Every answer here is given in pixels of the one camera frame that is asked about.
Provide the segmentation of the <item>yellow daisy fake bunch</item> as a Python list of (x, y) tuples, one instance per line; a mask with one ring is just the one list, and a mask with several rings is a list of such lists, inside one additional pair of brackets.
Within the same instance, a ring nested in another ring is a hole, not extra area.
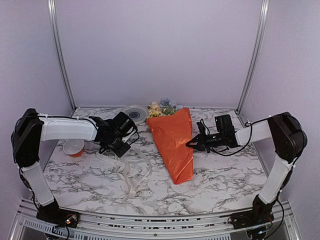
[(166, 114), (163, 113), (163, 111), (161, 109), (153, 109), (153, 108), (150, 108), (148, 110), (148, 119), (150, 118), (156, 118), (156, 117), (163, 117), (163, 116), (166, 116)]

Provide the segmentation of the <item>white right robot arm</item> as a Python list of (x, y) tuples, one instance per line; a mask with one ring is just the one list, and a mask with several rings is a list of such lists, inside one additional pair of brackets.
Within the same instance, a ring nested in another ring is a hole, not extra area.
[(308, 138), (299, 120), (285, 111), (247, 123), (236, 130), (229, 114), (215, 117), (216, 133), (210, 133), (203, 120), (197, 122), (198, 134), (185, 145), (198, 152), (228, 157), (269, 141), (273, 147), (273, 161), (268, 167), (267, 180), (252, 203), (247, 219), (258, 224), (267, 216), (267, 209), (275, 204), (290, 180), (296, 162), (304, 152)]

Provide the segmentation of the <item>cream ribbon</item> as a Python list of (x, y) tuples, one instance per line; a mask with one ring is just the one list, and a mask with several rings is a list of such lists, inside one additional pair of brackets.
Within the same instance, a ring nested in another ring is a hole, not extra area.
[(151, 160), (140, 147), (135, 144), (130, 151), (132, 155), (126, 153), (122, 157), (115, 156), (108, 160), (117, 177), (112, 183), (110, 195), (113, 198), (123, 198), (125, 201), (133, 200), (152, 174)]

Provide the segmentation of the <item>pink rose fake stem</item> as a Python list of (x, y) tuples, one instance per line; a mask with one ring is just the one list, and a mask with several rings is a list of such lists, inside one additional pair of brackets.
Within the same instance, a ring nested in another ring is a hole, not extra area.
[(151, 111), (159, 111), (160, 110), (160, 104), (156, 101), (152, 101), (147, 108)]

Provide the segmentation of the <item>brown orange wrapping paper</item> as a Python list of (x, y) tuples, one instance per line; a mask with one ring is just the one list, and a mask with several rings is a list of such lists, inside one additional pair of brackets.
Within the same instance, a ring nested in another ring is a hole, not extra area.
[(182, 108), (173, 115), (149, 118), (146, 123), (173, 183), (192, 180), (193, 149), (186, 146), (192, 139), (190, 110)]

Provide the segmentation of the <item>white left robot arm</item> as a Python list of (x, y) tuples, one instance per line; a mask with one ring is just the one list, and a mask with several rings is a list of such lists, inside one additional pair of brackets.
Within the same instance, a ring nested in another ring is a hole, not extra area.
[(28, 108), (16, 121), (10, 141), (13, 161), (38, 201), (38, 211), (58, 223), (63, 219), (63, 211), (44, 176), (44, 168), (57, 143), (60, 140), (95, 142), (100, 146), (100, 153), (111, 150), (122, 157), (131, 148), (127, 141), (137, 133), (137, 125), (124, 112), (102, 119), (48, 115)]

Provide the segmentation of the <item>blue fake flower stem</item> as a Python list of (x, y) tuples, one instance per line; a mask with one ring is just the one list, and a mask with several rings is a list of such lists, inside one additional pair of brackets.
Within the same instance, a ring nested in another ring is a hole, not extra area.
[(176, 109), (176, 108), (177, 108), (177, 104), (176, 104), (174, 101), (170, 100), (168, 97), (162, 98), (162, 99), (160, 100), (160, 105), (161, 105), (162, 107), (170, 106), (170, 107), (173, 108), (173, 109)]

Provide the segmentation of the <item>green leafy fake stem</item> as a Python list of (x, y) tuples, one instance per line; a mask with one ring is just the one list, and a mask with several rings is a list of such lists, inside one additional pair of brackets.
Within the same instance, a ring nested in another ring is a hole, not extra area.
[(170, 116), (173, 115), (177, 112), (178, 110), (175, 107), (172, 107), (171, 105), (166, 105), (165, 107), (162, 108), (162, 113), (165, 116)]

